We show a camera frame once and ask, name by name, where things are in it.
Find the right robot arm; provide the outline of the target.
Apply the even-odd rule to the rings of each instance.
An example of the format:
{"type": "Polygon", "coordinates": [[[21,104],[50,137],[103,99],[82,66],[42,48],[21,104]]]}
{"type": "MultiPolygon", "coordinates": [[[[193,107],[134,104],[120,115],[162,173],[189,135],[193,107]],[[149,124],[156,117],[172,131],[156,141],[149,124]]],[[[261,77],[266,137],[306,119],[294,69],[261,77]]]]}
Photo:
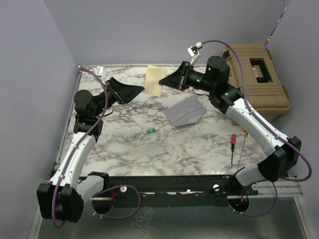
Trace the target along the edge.
{"type": "Polygon", "coordinates": [[[189,87],[209,93],[211,104],[242,126],[259,144],[266,159],[238,170],[231,176],[229,189],[240,195],[247,186],[268,180],[283,178],[296,165],[301,148],[297,137],[288,137],[275,129],[251,107],[247,107],[239,89],[228,83],[230,67],[221,56],[212,56],[207,61],[205,73],[196,72],[184,61],[172,74],[159,81],[160,85],[183,91],[189,87]]]}

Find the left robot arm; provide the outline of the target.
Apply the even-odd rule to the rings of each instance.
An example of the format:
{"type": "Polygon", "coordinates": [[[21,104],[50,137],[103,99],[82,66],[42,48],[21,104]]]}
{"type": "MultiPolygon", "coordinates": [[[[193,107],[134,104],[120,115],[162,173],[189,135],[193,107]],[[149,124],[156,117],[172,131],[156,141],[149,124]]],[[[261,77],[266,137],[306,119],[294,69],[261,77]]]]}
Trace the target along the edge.
{"type": "Polygon", "coordinates": [[[76,92],[73,98],[76,116],[70,147],[55,174],[48,182],[41,183],[36,191],[44,219],[76,223],[91,197],[103,197],[109,193],[108,174],[91,172],[83,181],[80,181],[80,174],[102,132],[106,109],[114,103],[124,105],[131,102],[143,90],[143,86],[127,85],[110,78],[103,83],[99,95],[94,96],[88,90],[76,92]]]}

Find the tan paper letter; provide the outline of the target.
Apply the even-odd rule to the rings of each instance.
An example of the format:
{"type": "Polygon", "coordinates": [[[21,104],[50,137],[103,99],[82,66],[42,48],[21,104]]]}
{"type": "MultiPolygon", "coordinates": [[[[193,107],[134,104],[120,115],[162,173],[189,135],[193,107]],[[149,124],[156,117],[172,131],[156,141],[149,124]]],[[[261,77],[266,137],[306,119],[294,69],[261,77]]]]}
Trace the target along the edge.
{"type": "Polygon", "coordinates": [[[160,97],[162,92],[162,85],[159,81],[166,76],[166,68],[148,65],[146,71],[146,77],[144,80],[143,93],[160,97]]]}

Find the grey envelope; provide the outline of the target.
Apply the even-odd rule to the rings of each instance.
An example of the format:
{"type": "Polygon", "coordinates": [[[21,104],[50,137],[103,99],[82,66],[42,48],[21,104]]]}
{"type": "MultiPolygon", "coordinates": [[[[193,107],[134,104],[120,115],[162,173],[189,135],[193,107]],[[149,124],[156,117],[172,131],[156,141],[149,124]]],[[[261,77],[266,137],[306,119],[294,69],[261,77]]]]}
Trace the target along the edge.
{"type": "Polygon", "coordinates": [[[191,96],[163,111],[174,127],[197,123],[206,112],[207,109],[196,96],[191,96]]]}

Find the green white glue stick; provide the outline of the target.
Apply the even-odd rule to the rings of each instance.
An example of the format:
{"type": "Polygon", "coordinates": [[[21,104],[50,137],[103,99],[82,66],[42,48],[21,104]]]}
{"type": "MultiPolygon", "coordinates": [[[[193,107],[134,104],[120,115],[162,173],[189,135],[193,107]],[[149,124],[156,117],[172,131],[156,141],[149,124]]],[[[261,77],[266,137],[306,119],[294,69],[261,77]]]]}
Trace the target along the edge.
{"type": "Polygon", "coordinates": [[[154,132],[157,132],[159,130],[159,127],[152,127],[152,128],[149,128],[149,129],[146,129],[143,131],[143,134],[151,134],[151,133],[154,133],[154,132]]]}

